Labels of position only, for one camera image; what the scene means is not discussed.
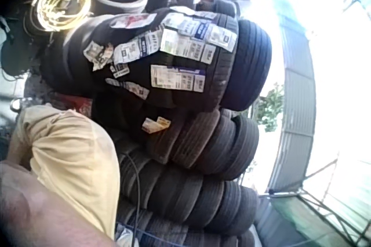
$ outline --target white sticker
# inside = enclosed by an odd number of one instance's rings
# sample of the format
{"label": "white sticker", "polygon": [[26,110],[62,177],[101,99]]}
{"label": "white sticker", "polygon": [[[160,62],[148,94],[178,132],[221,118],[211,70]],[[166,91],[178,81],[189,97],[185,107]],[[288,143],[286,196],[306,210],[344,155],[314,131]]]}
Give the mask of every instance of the white sticker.
{"label": "white sticker", "polygon": [[150,93],[148,89],[133,82],[119,82],[111,78],[106,78],[106,83],[111,86],[117,86],[127,89],[129,92],[134,93],[136,96],[142,98],[143,100],[147,99],[148,94]]}
{"label": "white sticker", "polygon": [[186,6],[171,6],[170,9],[176,11],[176,12],[180,12],[180,13],[184,13],[186,15],[189,15],[189,16],[192,16],[195,14],[195,11],[186,7]]}
{"label": "white sticker", "polygon": [[227,30],[226,28],[212,26],[212,31],[208,36],[208,42],[216,46],[222,47],[225,50],[232,52],[237,40],[237,34]]}
{"label": "white sticker", "polygon": [[169,28],[176,28],[180,26],[180,24],[184,21],[184,15],[181,13],[172,12],[166,15],[166,17],[162,20],[161,24],[169,27]]}
{"label": "white sticker", "polygon": [[107,63],[112,62],[114,47],[108,44],[107,47],[100,46],[92,41],[83,51],[83,55],[93,63],[93,71],[102,69]]}
{"label": "white sticker", "polygon": [[212,20],[217,16],[217,13],[210,12],[210,11],[196,11],[194,15]]}
{"label": "white sticker", "polygon": [[153,22],[156,18],[154,14],[123,14],[117,16],[111,28],[141,28]]}
{"label": "white sticker", "polygon": [[148,134],[153,134],[156,132],[160,132],[162,130],[165,130],[166,126],[160,124],[159,122],[156,122],[150,118],[146,118],[141,126],[142,130],[145,131]]}
{"label": "white sticker", "polygon": [[201,62],[211,64],[216,51],[216,47],[210,44],[206,44],[201,57]]}
{"label": "white sticker", "polygon": [[205,73],[202,70],[151,65],[154,88],[203,92]]}
{"label": "white sticker", "polygon": [[118,45],[114,52],[114,63],[131,63],[159,51],[162,33],[162,29],[145,32],[128,43]]}
{"label": "white sticker", "polygon": [[133,82],[125,82],[123,87],[143,100],[147,99],[150,93],[148,89]]}
{"label": "white sticker", "polygon": [[125,64],[125,63],[119,63],[119,64],[116,64],[116,65],[111,65],[110,69],[111,69],[111,72],[113,73],[113,75],[116,79],[130,73],[130,69],[129,69],[128,65]]}
{"label": "white sticker", "polygon": [[106,78],[106,83],[111,85],[111,86],[120,86],[120,82],[115,80],[115,79],[111,79],[111,78]]}

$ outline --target blue label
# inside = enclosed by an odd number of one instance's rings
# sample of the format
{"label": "blue label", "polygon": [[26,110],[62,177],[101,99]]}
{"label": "blue label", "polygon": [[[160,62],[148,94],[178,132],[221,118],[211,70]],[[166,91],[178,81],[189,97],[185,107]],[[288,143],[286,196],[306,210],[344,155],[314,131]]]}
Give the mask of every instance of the blue label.
{"label": "blue label", "polygon": [[146,57],[148,56],[148,47],[147,47],[147,41],[145,37],[141,37],[139,39],[139,47],[140,47],[140,57]]}
{"label": "blue label", "polygon": [[196,30],[195,38],[204,40],[208,27],[209,23],[201,23]]}

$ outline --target tree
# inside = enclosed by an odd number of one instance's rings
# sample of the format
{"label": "tree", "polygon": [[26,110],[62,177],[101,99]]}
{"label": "tree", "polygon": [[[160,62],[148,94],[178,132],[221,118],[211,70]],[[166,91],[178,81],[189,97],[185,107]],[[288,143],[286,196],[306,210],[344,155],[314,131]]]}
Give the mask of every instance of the tree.
{"label": "tree", "polygon": [[266,97],[257,101],[256,121],[265,126],[266,132],[274,132],[277,128],[277,116],[283,111],[283,85],[274,84],[274,89]]}

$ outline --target wire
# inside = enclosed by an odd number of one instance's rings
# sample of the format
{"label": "wire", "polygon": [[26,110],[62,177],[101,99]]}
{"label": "wire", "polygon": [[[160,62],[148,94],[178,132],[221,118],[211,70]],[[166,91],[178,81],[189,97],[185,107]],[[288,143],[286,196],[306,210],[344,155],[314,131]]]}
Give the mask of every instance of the wire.
{"label": "wire", "polygon": [[38,23],[44,31],[63,31],[69,30],[78,26],[90,14],[92,0],[77,0],[80,10],[76,14],[66,14],[66,6],[72,0],[37,0],[32,4],[36,4],[36,14]]}
{"label": "wire", "polygon": [[133,229],[133,239],[132,239],[132,247],[135,246],[135,239],[136,239],[136,232],[137,232],[137,227],[138,227],[138,218],[139,218],[139,205],[140,205],[140,180],[139,180],[139,171],[137,166],[135,165],[134,160],[130,157],[129,154],[125,154],[126,157],[129,158],[130,163],[133,165],[136,179],[137,179],[137,188],[138,188],[138,199],[137,199],[137,207],[136,207],[136,214],[135,214],[135,219],[134,219],[134,229]]}

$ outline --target stack of tires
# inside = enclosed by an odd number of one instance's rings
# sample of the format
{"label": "stack of tires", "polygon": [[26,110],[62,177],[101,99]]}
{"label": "stack of tires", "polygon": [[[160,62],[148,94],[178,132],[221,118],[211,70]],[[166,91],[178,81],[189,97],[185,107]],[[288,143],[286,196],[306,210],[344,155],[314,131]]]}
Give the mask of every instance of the stack of tires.
{"label": "stack of tires", "polygon": [[231,111],[258,98],[271,55],[257,24],[187,8],[95,17],[52,45],[42,63],[47,82],[92,97],[93,119],[125,132],[111,132],[118,220],[132,226],[126,202],[139,205],[143,246],[163,244],[153,235],[185,246],[252,246],[257,195],[233,180],[251,163],[259,131]]}

